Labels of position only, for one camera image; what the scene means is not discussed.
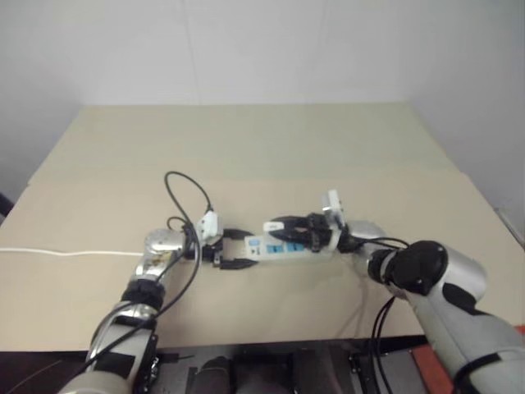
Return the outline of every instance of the power strip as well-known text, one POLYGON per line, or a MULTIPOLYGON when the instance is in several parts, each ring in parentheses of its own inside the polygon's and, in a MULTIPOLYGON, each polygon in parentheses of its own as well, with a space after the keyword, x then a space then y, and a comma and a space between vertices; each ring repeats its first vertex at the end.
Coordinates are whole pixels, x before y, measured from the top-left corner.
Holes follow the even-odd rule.
POLYGON ((313 253, 302 244, 277 240, 270 236, 247 236, 244 238, 246 258, 264 260, 311 259, 315 256, 330 256, 331 252, 313 253))

